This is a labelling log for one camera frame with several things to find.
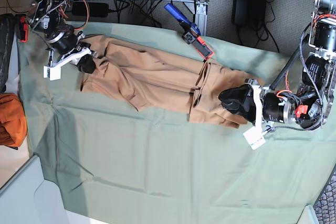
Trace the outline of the tan T-shirt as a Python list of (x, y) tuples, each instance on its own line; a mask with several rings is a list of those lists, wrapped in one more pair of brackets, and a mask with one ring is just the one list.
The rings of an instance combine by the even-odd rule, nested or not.
[(158, 107), (185, 113), (191, 123), (232, 128), (247, 123), (223, 108), (218, 97), (243, 85), (251, 74), (214, 59), (201, 62), (105, 35), (84, 41), (96, 52), (96, 68), (84, 76), (82, 92), (128, 102), (138, 111)]

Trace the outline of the black power brick left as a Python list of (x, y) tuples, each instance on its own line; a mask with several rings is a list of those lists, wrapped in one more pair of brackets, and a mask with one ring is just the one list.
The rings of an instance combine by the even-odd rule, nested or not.
[[(108, 16), (110, 10), (109, 5), (106, 3), (88, 3), (90, 17), (105, 18)], [(75, 16), (86, 16), (87, 10), (84, 2), (75, 2), (72, 6), (71, 13)]]

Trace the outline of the blue clamp at corner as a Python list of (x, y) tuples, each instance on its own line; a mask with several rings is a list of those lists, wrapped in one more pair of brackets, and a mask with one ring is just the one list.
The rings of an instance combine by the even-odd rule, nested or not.
[(41, 0), (32, 0), (31, 3), (24, 8), (27, 10), (26, 12), (22, 11), (22, 14), (15, 15), (15, 33), (20, 42), (28, 41), (29, 23), (32, 20), (32, 18), (29, 18), (28, 16), (35, 13), (40, 1)]

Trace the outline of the blue orange clamp centre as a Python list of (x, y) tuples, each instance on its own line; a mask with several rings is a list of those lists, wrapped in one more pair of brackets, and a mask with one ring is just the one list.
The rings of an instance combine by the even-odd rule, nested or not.
[(200, 30), (196, 24), (190, 22), (185, 17), (185, 15), (172, 3), (166, 4), (164, 8), (178, 21), (179, 25), (183, 28), (184, 33), (182, 34), (182, 39), (188, 45), (192, 45), (204, 60), (210, 58), (214, 52), (201, 38)]

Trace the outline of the orange folded cloth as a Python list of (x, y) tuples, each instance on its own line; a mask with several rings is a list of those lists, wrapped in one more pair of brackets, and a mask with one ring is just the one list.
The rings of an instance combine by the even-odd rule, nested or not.
[(27, 135), (24, 109), (14, 93), (1, 94), (1, 145), (19, 148)]

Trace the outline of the light green table cloth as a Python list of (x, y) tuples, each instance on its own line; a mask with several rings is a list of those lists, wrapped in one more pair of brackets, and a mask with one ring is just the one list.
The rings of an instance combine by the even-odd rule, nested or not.
[(43, 77), (48, 52), (18, 44), (28, 146), (67, 210), (109, 223), (296, 223), (335, 167), (335, 110), (314, 132), (278, 129), (252, 150), (238, 129), (138, 112), (80, 90), (73, 65)]

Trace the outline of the black power adapter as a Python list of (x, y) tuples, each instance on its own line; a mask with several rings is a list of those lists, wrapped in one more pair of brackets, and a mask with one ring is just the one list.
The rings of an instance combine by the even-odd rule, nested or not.
[(250, 18), (264, 22), (266, 0), (248, 0), (248, 11)]
[(233, 0), (232, 24), (246, 25), (248, 19), (248, 0)]

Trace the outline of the white plastic bin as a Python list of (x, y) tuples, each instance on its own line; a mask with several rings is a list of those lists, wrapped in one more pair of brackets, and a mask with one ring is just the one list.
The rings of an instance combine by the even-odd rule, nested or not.
[(59, 187), (30, 158), (1, 188), (1, 223), (68, 223)]

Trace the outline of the aluminium frame post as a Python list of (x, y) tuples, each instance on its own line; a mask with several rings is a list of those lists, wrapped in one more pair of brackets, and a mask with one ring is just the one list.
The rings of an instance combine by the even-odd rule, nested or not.
[(206, 35), (207, 14), (210, 0), (194, 0), (194, 3), (185, 2), (185, 6), (193, 13), (194, 23), (202, 36)]

